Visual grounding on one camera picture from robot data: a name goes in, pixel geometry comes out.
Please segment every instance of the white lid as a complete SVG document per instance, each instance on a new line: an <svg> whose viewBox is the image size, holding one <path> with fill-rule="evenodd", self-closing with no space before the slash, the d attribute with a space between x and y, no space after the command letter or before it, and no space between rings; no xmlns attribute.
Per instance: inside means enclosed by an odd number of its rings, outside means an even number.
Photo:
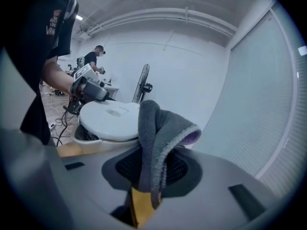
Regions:
<svg viewBox="0 0 307 230"><path fill-rule="evenodd" d="M139 110L137 103L94 101L81 108L79 121L100 139L126 141L138 137Z"/></svg>

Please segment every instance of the white container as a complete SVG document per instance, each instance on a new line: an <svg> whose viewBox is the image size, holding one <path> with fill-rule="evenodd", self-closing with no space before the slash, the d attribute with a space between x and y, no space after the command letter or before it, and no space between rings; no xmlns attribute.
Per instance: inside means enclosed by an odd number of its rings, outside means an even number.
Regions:
<svg viewBox="0 0 307 230"><path fill-rule="evenodd" d="M84 153L102 152L113 149L134 148L139 144L139 139L128 141L109 141L109 140L86 140L83 128L78 125L71 133L71 138L76 142Z"/></svg>

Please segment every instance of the black electric fan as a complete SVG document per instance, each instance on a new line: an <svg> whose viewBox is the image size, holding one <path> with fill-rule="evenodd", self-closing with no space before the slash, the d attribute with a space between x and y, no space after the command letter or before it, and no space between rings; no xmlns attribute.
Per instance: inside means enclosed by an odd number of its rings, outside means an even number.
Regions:
<svg viewBox="0 0 307 230"><path fill-rule="evenodd" d="M138 82L138 85L136 86L134 97L132 99L132 102L134 103L141 103L145 97L145 94L149 93L153 89L153 86L150 83L146 83L148 72L149 72L149 65L146 64L143 67L140 80Z"/></svg>

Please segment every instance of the man in black shirt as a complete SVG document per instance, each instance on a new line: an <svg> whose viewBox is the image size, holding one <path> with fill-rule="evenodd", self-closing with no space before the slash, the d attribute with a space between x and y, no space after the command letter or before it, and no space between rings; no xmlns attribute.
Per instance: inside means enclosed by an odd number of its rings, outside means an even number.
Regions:
<svg viewBox="0 0 307 230"><path fill-rule="evenodd" d="M76 0L20 0L18 16L8 14L4 47L24 81L36 93L21 130L39 138L44 145L51 138L39 82L71 95L73 77L57 64L57 57L70 53L71 33L79 5Z"/></svg>
<svg viewBox="0 0 307 230"><path fill-rule="evenodd" d="M97 64L97 57L102 57L106 52L104 51L104 48L101 45L98 45L95 47L95 49L88 53L84 57L84 65L90 64L94 71L98 71L100 74L104 74L105 71L99 69Z"/></svg>

